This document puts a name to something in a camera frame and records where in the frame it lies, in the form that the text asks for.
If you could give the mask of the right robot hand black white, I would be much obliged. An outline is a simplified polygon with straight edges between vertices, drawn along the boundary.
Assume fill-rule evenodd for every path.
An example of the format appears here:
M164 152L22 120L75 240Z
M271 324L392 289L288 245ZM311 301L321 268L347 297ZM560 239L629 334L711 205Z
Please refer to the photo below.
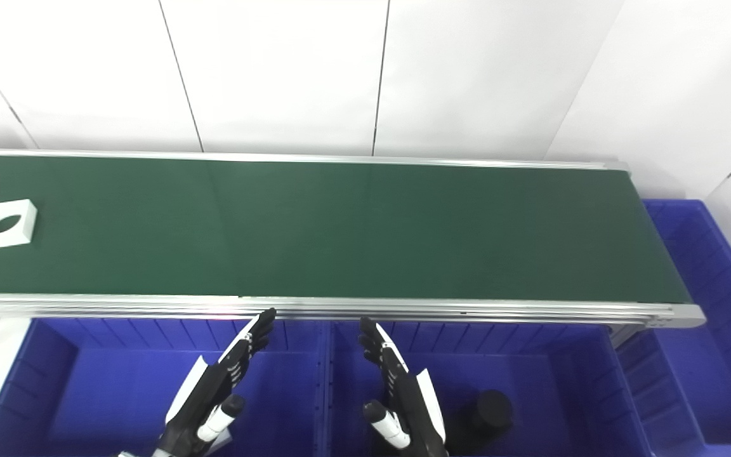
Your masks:
M374 319L359 321L364 358L381 371L388 399L363 405L365 420L400 456L447 456L447 435L429 370L414 374L391 336Z

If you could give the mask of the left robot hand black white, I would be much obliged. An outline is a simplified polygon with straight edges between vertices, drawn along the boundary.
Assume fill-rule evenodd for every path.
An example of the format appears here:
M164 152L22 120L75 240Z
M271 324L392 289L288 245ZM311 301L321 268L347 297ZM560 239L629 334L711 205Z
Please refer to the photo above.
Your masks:
M255 353L267 346L276 315L274 308L256 315L214 364L197 358L166 413L154 456L206 456L231 442L229 427L246 407L233 390Z

